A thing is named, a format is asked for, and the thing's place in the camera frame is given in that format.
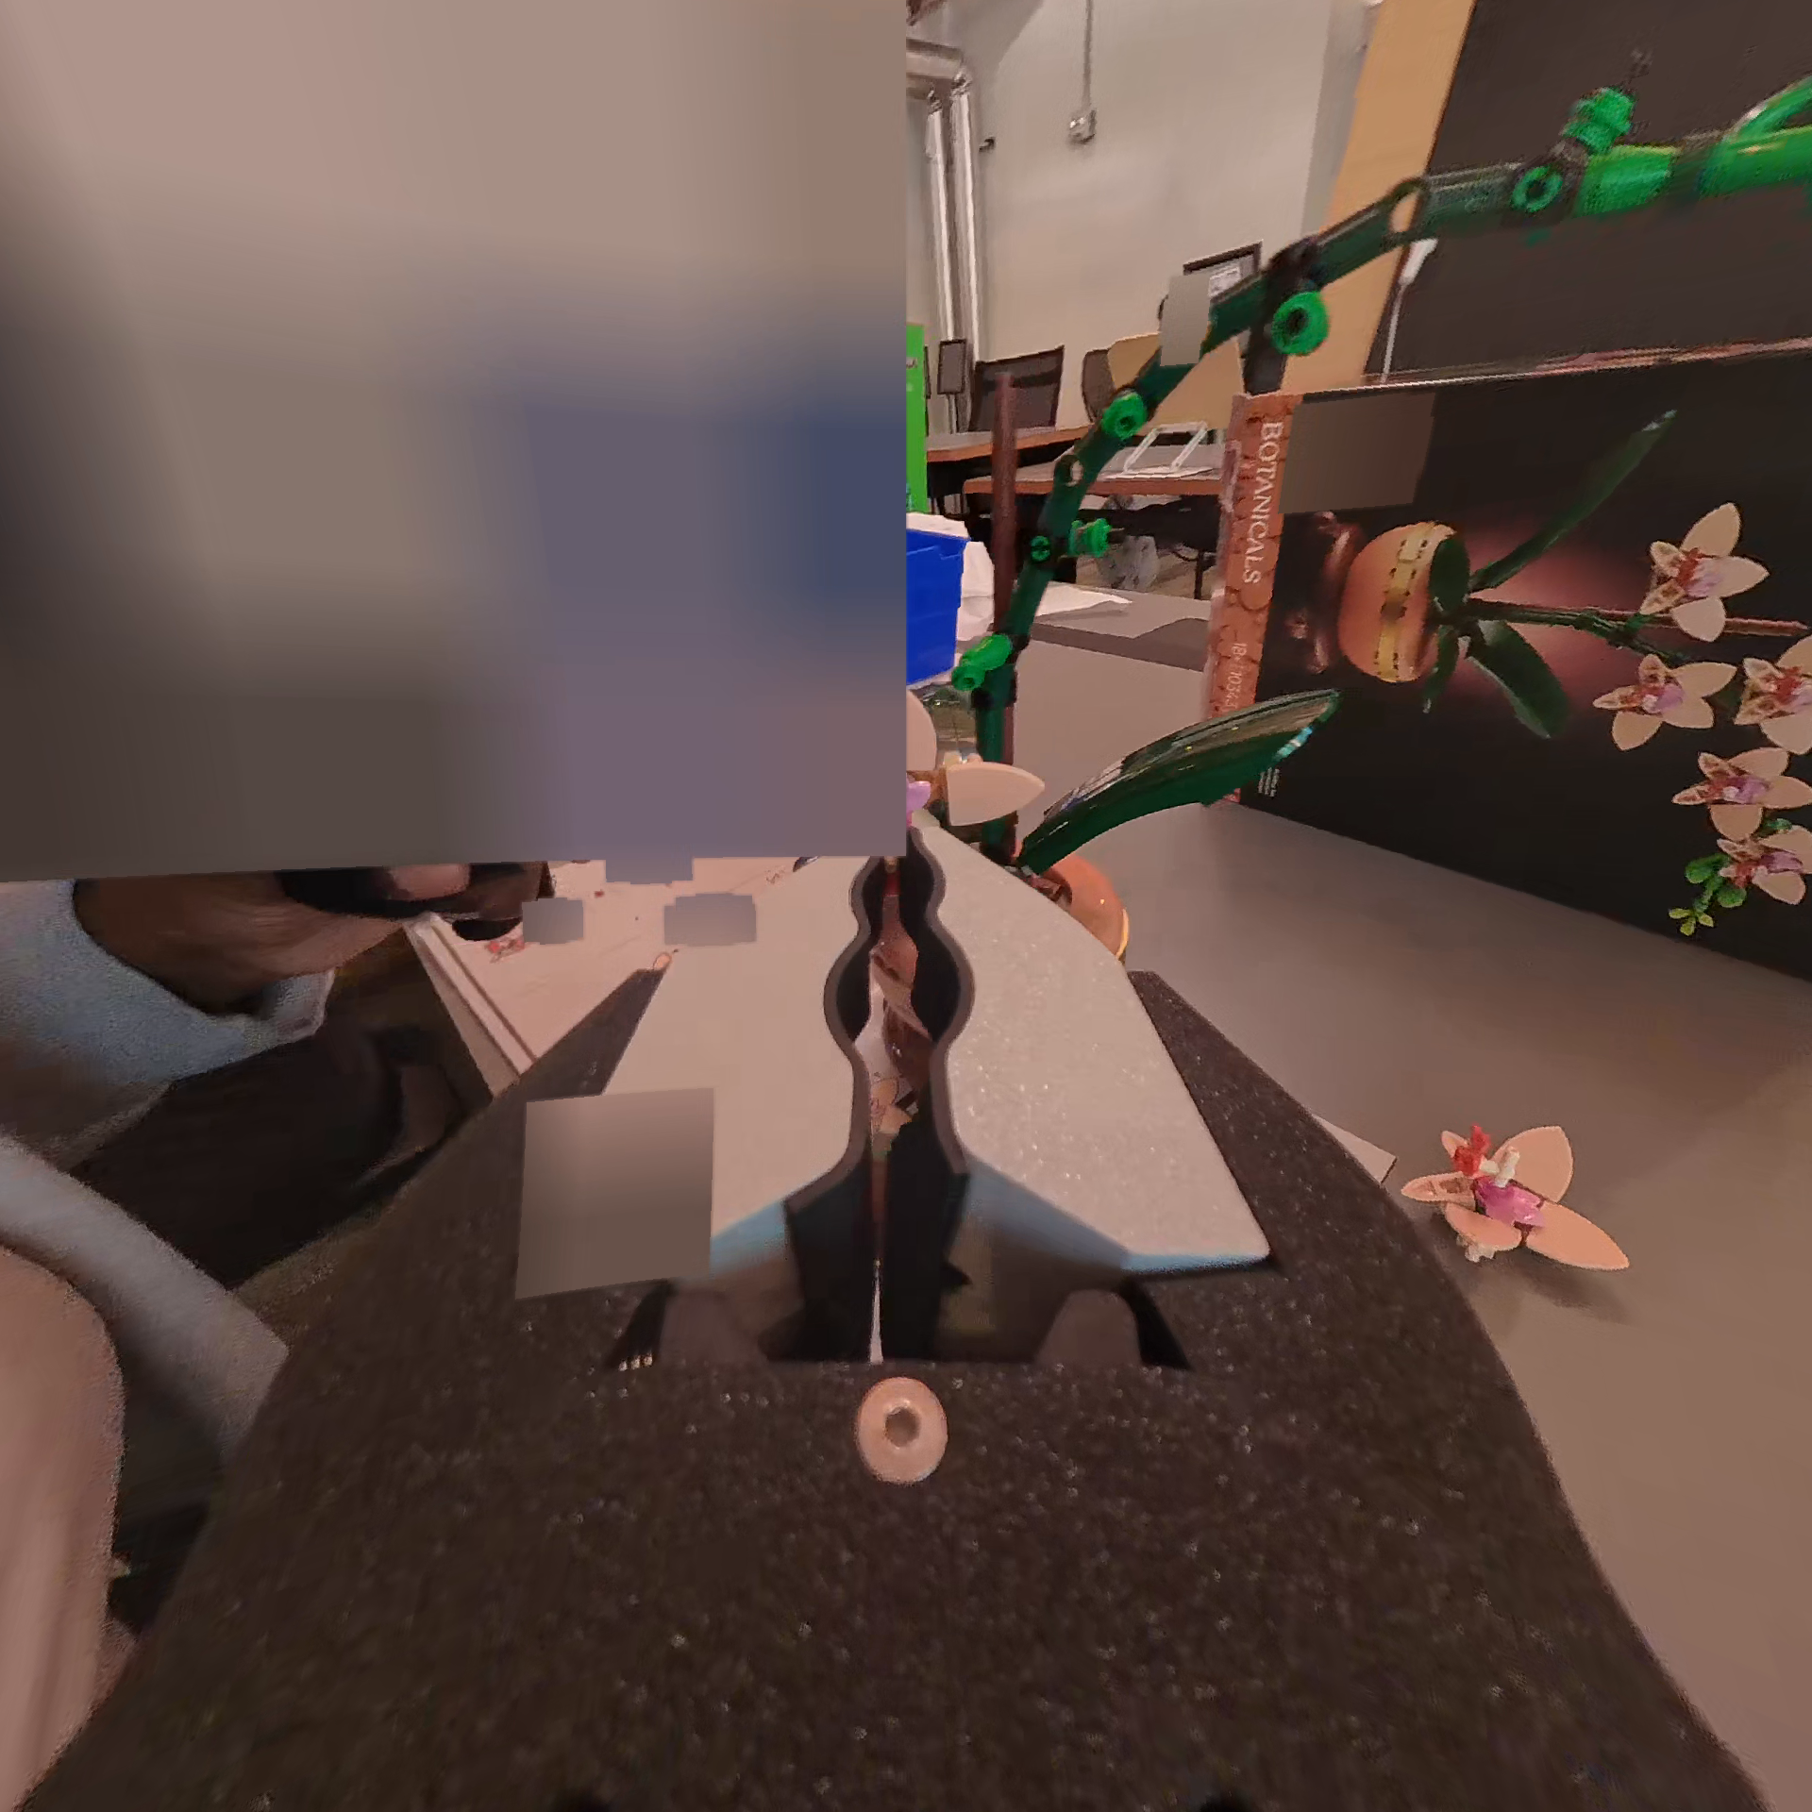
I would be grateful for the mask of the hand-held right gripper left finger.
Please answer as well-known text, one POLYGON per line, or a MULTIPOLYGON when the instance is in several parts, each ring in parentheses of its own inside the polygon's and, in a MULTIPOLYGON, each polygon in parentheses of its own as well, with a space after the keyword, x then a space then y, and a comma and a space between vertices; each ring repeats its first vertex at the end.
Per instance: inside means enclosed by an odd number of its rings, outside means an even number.
POLYGON ((757 895, 750 943, 685 947, 622 1055, 529 1107, 529 1292, 801 1292, 787 1201, 854 1136, 830 976, 854 949, 864 871, 811 860, 757 895))

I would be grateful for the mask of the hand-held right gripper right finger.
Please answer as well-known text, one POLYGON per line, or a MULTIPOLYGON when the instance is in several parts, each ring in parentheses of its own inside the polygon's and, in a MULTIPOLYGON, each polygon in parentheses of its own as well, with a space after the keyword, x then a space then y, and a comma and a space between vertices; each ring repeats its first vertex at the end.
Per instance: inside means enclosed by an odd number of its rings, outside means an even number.
POLYGON ((1036 1348, 1080 1289, 1270 1260, 1126 968, 936 824, 902 930, 929 1048, 902 1135, 905 1348, 1036 1348))

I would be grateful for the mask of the toy brick orchid plant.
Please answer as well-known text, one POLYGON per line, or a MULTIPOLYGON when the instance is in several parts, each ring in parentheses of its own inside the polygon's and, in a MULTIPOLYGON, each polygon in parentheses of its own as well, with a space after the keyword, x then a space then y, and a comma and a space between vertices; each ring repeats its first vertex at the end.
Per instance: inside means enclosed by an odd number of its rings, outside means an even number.
MULTIPOLYGON (((1443 239, 1550 231, 1571 219, 1618 218, 1661 206, 1697 206, 1750 190, 1808 186, 1808 79, 1757 104, 1733 125, 1669 144, 1629 138, 1635 99, 1604 87, 1574 104, 1550 150, 1522 165, 1482 165, 1418 174, 1394 186, 1361 211, 1287 244, 1255 276, 1225 286, 1203 303, 1186 301, 1182 277, 1160 305, 1163 340, 1105 403, 1090 434, 1058 465, 1050 497, 1017 567, 995 554, 1004 590, 992 632, 960 653, 949 685, 974 718, 977 752, 1005 762, 1017 703, 1017 670, 1032 642, 1036 607, 1058 572, 1058 543, 1080 528, 1080 502, 1118 449, 1153 426, 1157 408, 1223 345, 1240 342, 1240 398, 1257 406, 1282 392, 1295 356, 1319 352, 1328 337, 1327 291, 1388 255, 1401 270, 1443 239)), ((1524 626, 1540 613, 1490 595, 1553 549, 1632 478, 1664 437, 1667 419, 1643 423, 1605 455, 1578 497, 1502 558, 1475 567, 1463 537, 1449 528, 1405 528, 1382 573, 1375 632, 1350 655, 1381 684, 1420 685, 1431 710, 1458 669, 1478 669, 1505 697, 1518 722, 1553 738, 1568 706, 1552 665, 1529 645, 1524 626)), ((1637 657, 1635 674, 1605 694, 1613 741, 1635 751, 1661 727, 1705 732, 1722 718, 1752 727, 1761 746, 1726 760, 1731 771, 1757 774, 1757 797, 1729 797, 1729 781, 1705 781, 1691 802, 1717 825, 1719 857, 1690 867, 1691 904, 1673 914, 1680 935, 1716 927, 1755 893, 1799 898, 1808 854, 1776 859, 1805 843, 1793 813, 1808 788, 1791 777, 1791 762, 1808 752, 1808 637, 1767 659, 1722 665, 1688 659, 1665 637, 1716 645, 1734 637, 1780 637, 1786 624, 1733 618, 1729 599, 1761 578, 1761 565, 1737 551, 1733 507, 1709 513, 1680 543, 1654 546, 1642 606, 1627 615, 1592 607, 1563 611, 1546 620, 1637 657)), ((1174 732, 1074 789, 1032 831, 1017 815, 984 825, 952 825, 941 807, 918 824, 968 832, 995 865, 1018 873, 1056 904, 1069 884, 1048 873, 1097 836, 1182 804, 1210 807, 1255 784, 1295 755, 1336 712, 1336 694, 1287 694, 1240 710, 1215 708, 1200 727, 1174 732)))

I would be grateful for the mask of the person's left forearm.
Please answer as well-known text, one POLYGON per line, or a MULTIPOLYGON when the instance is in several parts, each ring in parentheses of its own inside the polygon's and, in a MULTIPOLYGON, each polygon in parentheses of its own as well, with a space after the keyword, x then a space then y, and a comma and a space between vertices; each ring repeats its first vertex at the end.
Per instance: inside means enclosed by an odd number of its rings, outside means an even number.
POLYGON ((2 1127, 76 1162, 167 1090, 312 1036, 332 973, 202 1011, 109 955, 76 916, 74 883, 2 888, 2 1127))

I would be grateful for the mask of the grey desk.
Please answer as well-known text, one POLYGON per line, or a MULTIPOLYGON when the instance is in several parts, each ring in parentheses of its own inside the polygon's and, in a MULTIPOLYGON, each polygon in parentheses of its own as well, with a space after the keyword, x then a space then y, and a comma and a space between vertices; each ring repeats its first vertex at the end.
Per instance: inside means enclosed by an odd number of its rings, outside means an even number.
POLYGON ((1808 985, 1250 807, 1090 859, 1130 964, 1396 1182, 1443 1127, 1566 1127, 1568 1201, 1627 1272, 1434 1254, 1651 1645, 1767 1800, 1808 1808, 1808 985))

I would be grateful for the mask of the person's left hand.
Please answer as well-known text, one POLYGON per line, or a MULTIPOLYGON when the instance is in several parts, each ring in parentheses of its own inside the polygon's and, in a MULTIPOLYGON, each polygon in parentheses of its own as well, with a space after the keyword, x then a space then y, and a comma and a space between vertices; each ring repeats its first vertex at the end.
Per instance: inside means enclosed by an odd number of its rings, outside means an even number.
POLYGON ((238 1011, 283 982, 328 975, 422 914, 487 935, 552 893, 548 863, 103 876, 74 886, 110 957, 202 1011, 238 1011))

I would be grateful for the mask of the toy brick orchid flower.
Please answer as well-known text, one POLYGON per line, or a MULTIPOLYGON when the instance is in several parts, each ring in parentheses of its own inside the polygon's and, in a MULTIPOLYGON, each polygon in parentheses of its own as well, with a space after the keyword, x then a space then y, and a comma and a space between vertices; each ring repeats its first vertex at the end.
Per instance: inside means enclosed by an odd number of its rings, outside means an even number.
POLYGON ((1557 1124, 1504 1138, 1481 1124, 1443 1131, 1441 1149, 1445 1167, 1408 1180, 1401 1194, 1433 1208, 1469 1262, 1526 1250, 1581 1272, 1629 1269, 1622 1246, 1565 1201, 1574 1154, 1557 1124))
POLYGON ((911 688, 906 706, 909 824, 939 807, 952 825, 968 828, 1011 818, 1046 792, 1042 777, 1007 762, 942 757, 936 724, 911 688))

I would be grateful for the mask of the blue plastic bin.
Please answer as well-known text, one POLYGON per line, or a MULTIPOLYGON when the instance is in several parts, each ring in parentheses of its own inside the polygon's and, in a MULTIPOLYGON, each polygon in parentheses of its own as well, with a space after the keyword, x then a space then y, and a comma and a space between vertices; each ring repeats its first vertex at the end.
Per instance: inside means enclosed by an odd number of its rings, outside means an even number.
POLYGON ((909 523, 906 541, 906 684, 918 688, 955 666, 971 541, 965 531, 914 523, 909 523))

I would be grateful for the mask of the person's leg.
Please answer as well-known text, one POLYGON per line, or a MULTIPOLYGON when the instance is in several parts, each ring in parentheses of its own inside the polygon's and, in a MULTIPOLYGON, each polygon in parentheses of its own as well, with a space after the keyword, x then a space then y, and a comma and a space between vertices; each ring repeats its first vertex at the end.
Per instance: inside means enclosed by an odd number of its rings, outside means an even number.
POLYGON ((74 1177, 238 1287, 373 1209, 484 1100, 453 1034, 331 1011, 298 1043, 178 1083, 74 1177))

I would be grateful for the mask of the white crumpled plastic bag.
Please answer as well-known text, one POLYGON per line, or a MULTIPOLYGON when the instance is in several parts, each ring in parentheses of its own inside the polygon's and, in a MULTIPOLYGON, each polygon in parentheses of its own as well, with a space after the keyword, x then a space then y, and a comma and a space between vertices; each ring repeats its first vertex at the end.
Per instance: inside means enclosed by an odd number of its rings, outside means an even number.
MULTIPOLYGON (((995 616, 995 572, 990 551, 982 541, 965 546, 963 587, 959 606, 959 647, 984 641, 992 632, 995 616)), ((1038 606, 1038 618, 1058 618, 1088 613, 1121 615, 1128 595, 1097 590, 1074 583, 1056 579, 1038 606)))

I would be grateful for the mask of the brown background table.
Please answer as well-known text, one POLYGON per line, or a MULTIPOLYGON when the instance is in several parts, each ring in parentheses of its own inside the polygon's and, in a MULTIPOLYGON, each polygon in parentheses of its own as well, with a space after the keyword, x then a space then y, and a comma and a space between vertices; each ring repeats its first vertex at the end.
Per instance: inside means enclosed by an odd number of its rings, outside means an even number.
MULTIPOLYGON (((1080 432, 1029 426, 1017 434, 1017 543, 1029 541, 1058 477, 1080 432)), ((971 540, 990 543, 990 436, 932 436, 925 452, 928 493, 942 517, 971 540)), ((1148 439, 1116 452, 1086 493, 1080 515, 1108 523, 1112 547, 1148 537, 1168 558, 1193 561, 1193 595, 1202 598, 1217 561, 1218 477, 1225 442, 1198 424, 1159 426, 1148 439)))

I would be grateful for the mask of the black orchid picture box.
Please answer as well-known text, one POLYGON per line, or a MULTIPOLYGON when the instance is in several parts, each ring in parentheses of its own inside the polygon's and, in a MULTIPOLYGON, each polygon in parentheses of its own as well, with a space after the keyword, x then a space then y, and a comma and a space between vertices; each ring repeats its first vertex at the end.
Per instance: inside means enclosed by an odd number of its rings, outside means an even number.
POLYGON ((1261 811, 1808 979, 1808 5, 1475 5, 1366 380, 1236 430, 1261 811))

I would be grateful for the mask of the dark background office chair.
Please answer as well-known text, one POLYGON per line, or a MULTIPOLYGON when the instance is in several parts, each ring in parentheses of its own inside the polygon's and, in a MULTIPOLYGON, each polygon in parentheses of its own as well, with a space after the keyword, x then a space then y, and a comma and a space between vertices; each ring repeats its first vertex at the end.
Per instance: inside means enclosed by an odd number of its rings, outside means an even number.
POLYGON ((1017 432, 1056 426, 1066 349, 977 357, 968 372, 968 432, 992 434, 998 397, 1011 392, 1017 432))

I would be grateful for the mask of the metal duct pipes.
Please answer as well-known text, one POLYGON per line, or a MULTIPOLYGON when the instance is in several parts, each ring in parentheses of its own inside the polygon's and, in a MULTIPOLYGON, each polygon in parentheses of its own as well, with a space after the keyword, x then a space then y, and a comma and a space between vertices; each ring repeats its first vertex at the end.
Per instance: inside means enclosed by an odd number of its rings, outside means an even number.
POLYGON ((909 34, 905 52, 909 97, 924 110, 924 206, 941 337, 984 356, 979 87, 949 44, 909 34))

